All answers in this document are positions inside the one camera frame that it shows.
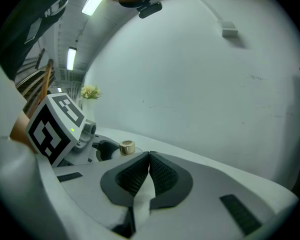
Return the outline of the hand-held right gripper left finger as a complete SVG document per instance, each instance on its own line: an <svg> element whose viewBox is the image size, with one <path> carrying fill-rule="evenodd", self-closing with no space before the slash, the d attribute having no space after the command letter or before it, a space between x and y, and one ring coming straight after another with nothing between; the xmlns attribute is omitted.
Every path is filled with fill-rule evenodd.
<svg viewBox="0 0 300 240"><path fill-rule="evenodd" d="M134 198L149 173L148 152L106 171L100 179L100 187L114 205L132 207Z"/></svg>

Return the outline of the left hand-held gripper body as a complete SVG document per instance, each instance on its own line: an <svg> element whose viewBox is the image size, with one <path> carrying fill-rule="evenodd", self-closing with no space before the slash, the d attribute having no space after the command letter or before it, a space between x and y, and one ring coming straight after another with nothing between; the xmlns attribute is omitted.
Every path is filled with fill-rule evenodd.
<svg viewBox="0 0 300 240"><path fill-rule="evenodd" d="M48 94L26 127L26 134L38 154L57 167L71 152L81 153L95 137L96 123L63 92Z"/></svg>

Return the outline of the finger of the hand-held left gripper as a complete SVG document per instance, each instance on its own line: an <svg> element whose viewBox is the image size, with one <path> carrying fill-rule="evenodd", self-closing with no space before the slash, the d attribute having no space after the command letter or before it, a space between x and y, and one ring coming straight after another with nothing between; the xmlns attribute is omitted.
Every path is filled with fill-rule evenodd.
<svg viewBox="0 0 300 240"><path fill-rule="evenodd" d="M95 143L96 158L99 162L112 159L114 151L119 149L119 145L108 140L101 140Z"/></svg>

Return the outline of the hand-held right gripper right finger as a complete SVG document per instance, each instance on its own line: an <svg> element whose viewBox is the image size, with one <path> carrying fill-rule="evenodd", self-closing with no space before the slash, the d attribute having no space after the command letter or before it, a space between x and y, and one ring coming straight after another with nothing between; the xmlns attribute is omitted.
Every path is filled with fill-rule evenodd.
<svg viewBox="0 0 300 240"><path fill-rule="evenodd" d="M155 190L151 210L176 207L193 188L193 178L187 170L154 151L149 153L149 174Z"/></svg>

